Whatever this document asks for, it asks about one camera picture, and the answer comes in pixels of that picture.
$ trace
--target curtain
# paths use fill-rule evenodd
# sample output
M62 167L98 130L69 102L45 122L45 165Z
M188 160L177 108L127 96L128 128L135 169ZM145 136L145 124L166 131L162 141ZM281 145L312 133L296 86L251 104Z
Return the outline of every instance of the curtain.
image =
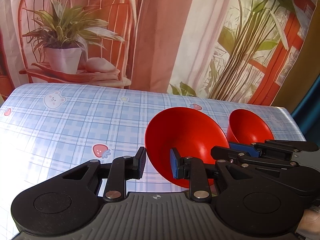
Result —
M316 2L1 0L0 94L58 82L270 105ZM83 30L48 22L88 11Z
M320 146L320 75L292 112L292 117L306 140Z

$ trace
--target red bowl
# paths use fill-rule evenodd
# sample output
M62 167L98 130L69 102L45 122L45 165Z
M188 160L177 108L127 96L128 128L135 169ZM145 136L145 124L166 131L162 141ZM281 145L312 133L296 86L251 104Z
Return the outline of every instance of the red bowl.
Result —
M229 116L227 139L230 142L251 144L264 143L274 137L268 125L258 115L245 109L236 109Z
M186 107L173 107L152 118L145 133L145 146L154 168L168 181L189 187L189 180L174 179L170 166L170 149L175 147L182 157L192 156L214 164L213 146L228 147L220 126L206 114Z

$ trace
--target crosshair marking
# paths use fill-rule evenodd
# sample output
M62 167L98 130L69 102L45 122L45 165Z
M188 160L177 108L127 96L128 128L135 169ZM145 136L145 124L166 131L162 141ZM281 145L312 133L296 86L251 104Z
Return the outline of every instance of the crosshair marking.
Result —
M154 199L156 199L156 200L162 198L160 195L153 195L152 197L153 197Z

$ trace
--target white flower pot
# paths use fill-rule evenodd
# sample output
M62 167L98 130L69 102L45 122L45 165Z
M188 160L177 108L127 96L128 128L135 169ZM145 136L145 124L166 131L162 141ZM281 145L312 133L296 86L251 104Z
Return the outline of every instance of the white flower pot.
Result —
M53 70L76 74L81 56L81 48L52 49L44 48L46 58Z

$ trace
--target plaid tablecloth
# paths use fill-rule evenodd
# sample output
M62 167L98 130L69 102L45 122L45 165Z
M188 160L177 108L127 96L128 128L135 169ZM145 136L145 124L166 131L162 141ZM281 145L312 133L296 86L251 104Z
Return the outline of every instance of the plaid tablecloth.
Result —
M0 108L0 240L18 233L10 214L18 193L96 159L93 146L97 144L106 150L102 163L134 156L144 146L151 118L174 106L202 111L224 132L231 111L248 109L266 121L276 139L304 140L283 108L89 85L26 84ZM147 159L143 178L128 181L127 190L175 192L183 188L165 180Z

